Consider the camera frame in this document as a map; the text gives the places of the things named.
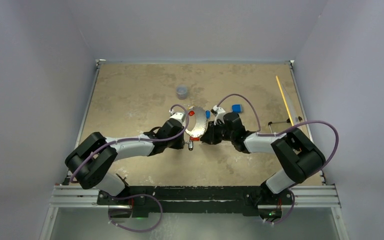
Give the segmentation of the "black key tag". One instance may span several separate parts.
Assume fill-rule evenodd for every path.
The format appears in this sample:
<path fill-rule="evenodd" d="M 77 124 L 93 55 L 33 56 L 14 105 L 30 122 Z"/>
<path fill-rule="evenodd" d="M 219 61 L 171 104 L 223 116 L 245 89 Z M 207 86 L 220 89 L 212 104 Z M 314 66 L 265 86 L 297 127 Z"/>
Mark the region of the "black key tag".
<path fill-rule="evenodd" d="M 194 143 L 192 141 L 188 142 L 188 150 L 192 151 L 194 149 Z"/>

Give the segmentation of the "metal key organizer plate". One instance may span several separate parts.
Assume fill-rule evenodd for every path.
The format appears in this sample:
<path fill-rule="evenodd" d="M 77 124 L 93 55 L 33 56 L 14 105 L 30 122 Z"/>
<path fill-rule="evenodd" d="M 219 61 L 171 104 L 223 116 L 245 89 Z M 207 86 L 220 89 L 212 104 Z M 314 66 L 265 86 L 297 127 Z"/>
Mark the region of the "metal key organizer plate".
<path fill-rule="evenodd" d="M 201 137 L 207 130 L 208 119 L 206 119 L 205 112 L 200 106 L 191 106 L 188 108 L 188 114 L 194 111 L 193 116 L 189 116 L 189 125 L 186 128 L 186 133 L 190 137 Z"/>

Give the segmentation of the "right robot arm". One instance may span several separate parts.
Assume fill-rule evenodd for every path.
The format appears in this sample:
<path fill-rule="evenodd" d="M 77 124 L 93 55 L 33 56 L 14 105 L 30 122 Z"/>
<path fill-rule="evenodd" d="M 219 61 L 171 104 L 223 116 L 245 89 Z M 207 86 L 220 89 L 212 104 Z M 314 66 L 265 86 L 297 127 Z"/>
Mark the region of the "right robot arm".
<path fill-rule="evenodd" d="M 226 113 L 221 120 L 210 121 L 200 141 L 208 145 L 228 141 L 244 154 L 274 154 L 281 170 L 265 180 L 260 191 L 262 200 L 268 204 L 278 200 L 282 191 L 303 183 L 326 162 L 324 154 L 299 128 L 279 135 L 258 134 L 247 130 L 240 115 L 234 112 Z"/>

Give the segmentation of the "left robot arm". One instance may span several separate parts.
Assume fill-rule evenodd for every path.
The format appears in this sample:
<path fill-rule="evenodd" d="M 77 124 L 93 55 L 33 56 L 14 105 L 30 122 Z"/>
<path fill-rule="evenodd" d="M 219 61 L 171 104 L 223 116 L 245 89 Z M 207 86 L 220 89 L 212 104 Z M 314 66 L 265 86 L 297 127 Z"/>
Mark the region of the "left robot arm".
<path fill-rule="evenodd" d="M 112 164 L 122 159 L 161 154 L 167 148 L 181 150 L 184 143 L 183 121 L 171 117 L 161 127 L 137 137 L 116 139 L 93 132 L 64 163 L 83 189 L 97 188 L 122 205 L 129 199 L 128 184 L 122 177 L 109 173 Z"/>

